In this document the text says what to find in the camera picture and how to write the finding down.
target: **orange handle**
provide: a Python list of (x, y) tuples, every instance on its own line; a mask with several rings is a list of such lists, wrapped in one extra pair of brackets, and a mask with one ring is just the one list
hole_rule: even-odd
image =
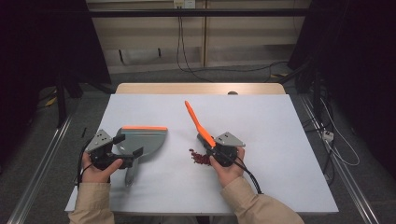
[(195, 116), (194, 111), (192, 110), (190, 104), (188, 101), (185, 101), (184, 104), (187, 107), (187, 110), (189, 111), (189, 114), (192, 118), (192, 121), (194, 121), (195, 127), (197, 128), (198, 133), (206, 140), (206, 142), (211, 146), (211, 147), (215, 147), (216, 146), (216, 142), (215, 140), (213, 140), (212, 136), (210, 135), (210, 133), (201, 126), (201, 124), (198, 121), (198, 118)]

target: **white tabletop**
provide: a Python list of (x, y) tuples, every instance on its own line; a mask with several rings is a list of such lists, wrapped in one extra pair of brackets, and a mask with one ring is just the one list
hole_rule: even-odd
[[(111, 176), (110, 208), (140, 215), (229, 215), (212, 167), (193, 163), (190, 148), (204, 148), (187, 112), (188, 100), (213, 135), (230, 132), (246, 143), (245, 164), (263, 193), (298, 213), (338, 212), (318, 161), (288, 95), (112, 95), (99, 129), (111, 136), (124, 125), (166, 126), (155, 153), (140, 159), (134, 184), (125, 171)], [(116, 147), (113, 152), (120, 154)], [(77, 189), (66, 211), (75, 207)]]

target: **black cable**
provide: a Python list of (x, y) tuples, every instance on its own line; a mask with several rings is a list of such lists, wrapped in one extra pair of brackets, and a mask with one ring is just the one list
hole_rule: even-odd
[(331, 160), (331, 157), (330, 157), (331, 154), (332, 154), (332, 151), (330, 150), (330, 152), (327, 153), (326, 162), (324, 163), (324, 166), (323, 166), (323, 168), (322, 168), (322, 173), (323, 173), (323, 174), (326, 172), (327, 166), (329, 165), (329, 162), (330, 162), (330, 160)]
[(81, 178), (82, 178), (82, 176), (84, 175), (84, 172), (85, 172), (88, 168), (90, 168), (91, 166), (93, 166), (93, 163), (91, 163), (89, 166), (85, 167), (84, 170), (82, 170), (82, 172), (81, 172)]
[(244, 170), (244, 171), (250, 176), (250, 179), (251, 179), (251, 181), (253, 182), (253, 185), (254, 185), (254, 187), (256, 188), (257, 193), (258, 193), (258, 194), (262, 194), (262, 190), (260, 189), (260, 185), (259, 185), (259, 182), (257, 181), (256, 177), (254, 177), (253, 173), (251, 173), (251, 172), (248, 170), (248, 168), (246, 167), (246, 165), (244, 164), (244, 162), (243, 162), (240, 158), (237, 157), (237, 158), (242, 162), (242, 164), (240, 164), (240, 163), (237, 162), (237, 161), (234, 161), (234, 160), (231, 159), (228, 155), (224, 154), (222, 151), (214, 150), (213, 148), (212, 148), (212, 149), (209, 149), (209, 150), (210, 150), (212, 153), (214, 153), (214, 154), (216, 154), (216, 153), (220, 154), (220, 155), (221, 155), (223, 158), (225, 158), (227, 161), (231, 161), (233, 164), (237, 165), (239, 168), (241, 168), (242, 170)]
[(313, 118), (312, 119), (308, 119), (308, 120), (306, 120), (306, 121), (303, 121), (303, 122), (301, 122), (301, 125), (303, 125), (303, 127), (305, 127), (307, 124), (309, 124), (309, 122), (310, 121), (312, 121), (312, 120), (314, 120)]
[(79, 157), (78, 157), (78, 167), (77, 167), (77, 189), (79, 188), (79, 184), (82, 182), (82, 172), (81, 172), (81, 162), (82, 162), (82, 155), (84, 154), (85, 148), (87, 148), (88, 144), (91, 142), (93, 138), (88, 140), (84, 147), (81, 148), (81, 151), (79, 152)]
[(327, 107), (328, 110), (329, 110), (329, 115), (330, 115), (330, 117), (329, 117), (329, 122), (330, 122), (330, 124), (331, 124), (330, 131), (331, 131), (332, 133), (334, 133), (334, 127), (333, 127), (333, 124), (332, 124), (332, 120), (334, 120), (334, 113), (332, 112), (332, 105), (330, 104), (330, 102), (329, 102), (328, 99), (322, 98), (322, 97), (320, 97), (320, 99), (323, 101), (322, 103), (324, 103), (324, 106), (322, 107), (322, 110), (325, 111), (325, 108), (324, 108), (324, 107)]
[(312, 132), (317, 132), (317, 131), (322, 131), (323, 129), (329, 127), (329, 125), (331, 125), (332, 122), (329, 121), (326, 125), (321, 124), (319, 128), (316, 129), (310, 129), (310, 130), (304, 130), (306, 133), (312, 133)]
[(285, 84), (286, 82), (288, 82), (289, 80), (293, 79), (294, 77), (298, 76), (300, 73), (302, 73), (309, 65), (309, 62), (305, 62), (303, 63), (300, 67), (294, 69), (294, 71), (290, 72), (287, 76), (282, 77), (278, 83), (279, 84)]
[[(180, 66), (180, 62), (178, 60), (178, 53), (179, 53), (179, 48), (180, 48), (180, 39), (181, 39), (181, 44), (182, 44), (182, 48), (183, 48), (183, 54), (184, 54), (184, 60), (186, 62), (186, 65), (188, 67), (189, 70), (185, 70)], [(188, 72), (188, 73), (192, 73), (195, 77), (200, 78), (204, 81), (208, 81), (208, 82), (213, 82), (211, 80), (202, 78), (202, 77), (198, 77), (196, 76), (194, 73), (197, 72), (205, 72), (205, 71), (225, 71), (225, 72), (255, 72), (255, 71), (260, 71), (266, 68), (269, 68), (270, 72), (269, 72), (269, 76), (268, 78), (264, 81), (267, 82), (269, 80), (269, 78), (271, 77), (271, 67), (280, 63), (288, 63), (288, 62), (275, 62), (275, 63), (271, 63), (270, 65), (264, 66), (264, 67), (260, 67), (260, 68), (252, 68), (252, 69), (244, 69), (244, 70), (238, 70), (238, 69), (225, 69), (225, 68), (204, 68), (204, 69), (196, 69), (196, 70), (192, 70), (189, 66), (189, 62), (187, 60), (187, 56), (186, 56), (186, 50), (185, 50), (185, 45), (184, 45), (184, 35), (183, 35), (183, 20), (181, 17), (178, 18), (178, 41), (177, 41), (177, 66), (178, 68), (183, 71), (183, 72)]]
[(179, 63), (179, 61), (178, 61), (178, 51), (179, 51), (179, 48), (180, 48), (180, 38), (181, 38), (181, 43), (182, 43), (182, 48), (183, 48), (183, 54), (184, 54), (184, 60), (186, 61), (186, 65), (187, 65), (187, 67), (189, 68), (189, 71), (187, 71), (187, 72), (192, 73), (193, 76), (195, 76), (195, 77), (197, 77), (197, 78), (199, 78), (199, 79), (201, 79), (201, 80), (203, 80), (203, 81), (213, 82), (212, 80), (209, 80), (209, 79), (206, 79), (206, 78), (203, 78), (203, 77), (198, 77), (198, 76), (195, 75), (194, 72), (191, 70), (191, 68), (190, 68), (190, 66), (189, 66), (189, 62), (187, 61), (186, 50), (185, 50), (185, 48), (184, 48), (184, 37), (183, 37), (183, 36), (184, 36), (184, 35), (183, 35), (183, 20), (181, 19), (181, 17), (179, 17), (179, 18), (178, 18), (177, 56), (176, 56), (178, 68), (179, 68), (181, 71), (186, 72), (185, 70), (183, 70), (183, 69), (180, 67), (180, 63)]
[(334, 162), (330, 160), (330, 164), (332, 165), (332, 177), (330, 177), (330, 182), (328, 183), (329, 186), (332, 185), (335, 179), (335, 168), (334, 168)]

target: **wire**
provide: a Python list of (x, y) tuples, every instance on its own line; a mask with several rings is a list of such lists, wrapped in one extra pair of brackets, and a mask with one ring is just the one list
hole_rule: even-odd
[(227, 161), (231, 161), (233, 164), (237, 165), (239, 168), (241, 168), (242, 170), (244, 170), (249, 176), (251, 181), (253, 182), (254, 187), (257, 190), (258, 194), (262, 194), (262, 190), (260, 189), (260, 185), (259, 182), (257, 181), (256, 177), (254, 177), (253, 173), (251, 173), (248, 168), (246, 167), (246, 165), (244, 164), (244, 162), (239, 158), (236, 157), (238, 160), (240, 160), (242, 162), (242, 164), (240, 164), (237, 161), (233, 161), (233, 159), (231, 159), (228, 155), (226, 155), (225, 153), (223, 153), (222, 151), (219, 150), (215, 150), (213, 148), (209, 149), (212, 153), (218, 153), (220, 154), (223, 158), (225, 158)]
[(305, 128), (306, 126), (308, 126), (310, 124), (310, 121), (312, 121), (312, 120), (314, 120), (314, 118), (301, 122), (301, 125), (303, 125), (303, 128)]
[(312, 133), (312, 132), (317, 132), (317, 131), (320, 131), (320, 132), (321, 132), (323, 129), (329, 127), (330, 124), (332, 124), (332, 123), (329, 121), (326, 125), (323, 125), (323, 124), (322, 124), (322, 125), (320, 125), (319, 128), (310, 129), (310, 130), (305, 130), (305, 132), (306, 132), (306, 133)]
[(184, 55), (184, 60), (186, 62), (187, 67), (189, 68), (189, 70), (187, 72), (192, 73), (193, 76), (203, 80), (203, 81), (207, 81), (207, 82), (213, 82), (212, 80), (203, 78), (203, 77), (198, 77), (197, 75), (194, 74), (194, 72), (191, 70), (190, 66), (189, 66), (189, 62), (187, 61), (187, 56), (186, 56), (186, 50), (184, 48), (184, 35), (183, 35), (183, 20), (181, 19), (181, 17), (178, 17), (178, 41), (177, 41), (177, 66), (178, 68), (180, 68), (181, 71), (186, 72), (185, 70), (183, 70), (180, 67), (180, 63), (178, 61), (178, 51), (180, 49), (180, 38), (181, 38), (181, 43), (182, 43), (182, 47), (183, 47), (183, 55)]
[(82, 176), (84, 175), (84, 172), (85, 172), (88, 168), (90, 168), (91, 166), (93, 166), (93, 163), (91, 163), (89, 166), (85, 167), (84, 170), (82, 170), (82, 172), (81, 172), (81, 178), (82, 178)]
[(78, 167), (77, 167), (77, 189), (79, 188), (79, 184), (82, 182), (82, 174), (84, 171), (88, 168), (85, 168), (81, 172), (81, 162), (82, 162), (82, 155), (84, 154), (85, 148), (87, 148), (88, 144), (91, 142), (93, 138), (89, 139), (85, 145), (81, 148), (81, 151), (79, 152), (79, 157), (78, 157)]
[(340, 155), (339, 153), (337, 153), (336, 151), (334, 151), (333, 148), (335, 148), (335, 147), (330, 147), (330, 150), (331, 150), (331, 151), (334, 153), (334, 155), (335, 155), (338, 159), (340, 159), (343, 163), (348, 164), (348, 165), (350, 165), (350, 166), (357, 166), (357, 165), (359, 165), (359, 164), (361, 163), (361, 159), (359, 158), (358, 153), (356, 153), (356, 151), (355, 151), (355, 149), (352, 147), (352, 145), (350, 145), (350, 144), (348, 143), (348, 141), (345, 139), (345, 137), (340, 133), (340, 131), (338, 131), (337, 127), (336, 127), (335, 124), (334, 124), (334, 121), (332, 120), (332, 117), (331, 117), (331, 114), (330, 114), (330, 112), (329, 112), (329, 109), (327, 108), (327, 106), (326, 106), (326, 104), (324, 103), (323, 99), (320, 99), (320, 101), (323, 103), (324, 108), (326, 109), (326, 112), (327, 112), (327, 114), (329, 115), (329, 119), (330, 119), (330, 121), (332, 122), (332, 126), (333, 126), (334, 129), (338, 132), (338, 134), (340, 134), (340, 136), (343, 138), (343, 140), (349, 145), (349, 147), (352, 149), (352, 152), (355, 154), (355, 156), (356, 156), (356, 158), (357, 158), (357, 162), (351, 163), (351, 162), (345, 161), (345, 160), (341, 157), (341, 155)]
[[(264, 67), (259, 67), (259, 68), (252, 68), (252, 69), (225, 69), (225, 68), (204, 68), (204, 69), (195, 69), (192, 70), (190, 68), (189, 62), (187, 60), (187, 56), (186, 56), (186, 50), (185, 50), (185, 45), (184, 45), (184, 34), (183, 34), (183, 19), (181, 17), (178, 17), (178, 41), (177, 41), (177, 66), (178, 68), (183, 71), (183, 72), (188, 72), (188, 73), (192, 73), (195, 77), (204, 80), (204, 81), (208, 81), (208, 82), (213, 82), (212, 80), (203, 78), (203, 77), (198, 77), (197, 75), (195, 75), (195, 73), (197, 72), (206, 72), (206, 71), (225, 71), (225, 72), (255, 72), (255, 71), (260, 71), (260, 70), (264, 70), (264, 69), (269, 69), (269, 75), (268, 78), (264, 81), (267, 82), (270, 78), (271, 78), (271, 67), (277, 64), (281, 64), (281, 63), (288, 63), (288, 62), (275, 62), (275, 63), (271, 63), (270, 65), (266, 65)], [(184, 60), (186, 62), (187, 68), (188, 70), (183, 69), (180, 66), (180, 62), (178, 59), (178, 54), (179, 54), (179, 49), (180, 49), (180, 40), (181, 40), (181, 45), (183, 48), (183, 55), (184, 55)]]
[[(327, 149), (325, 143), (323, 141), (321, 141), (321, 143), (323, 144), (324, 148)], [(332, 150), (330, 150), (327, 153), (326, 163), (325, 163), (325, 165), (322, 168), (322, 173), (325, 175), (329, 163), (332, 165), (332, 177), (330, 177), (328, 175), (328, 177), (330, 178), (330, 182), (328, 183), (328, 186), (330, 186), (332, 184), (332, 182), (334, 181), (334, 179), (335, 179), (335, 169), (334, 169), (334, 164), (333, 164), (332, 159), (331, 159), (331, 155), (332, 155)]]

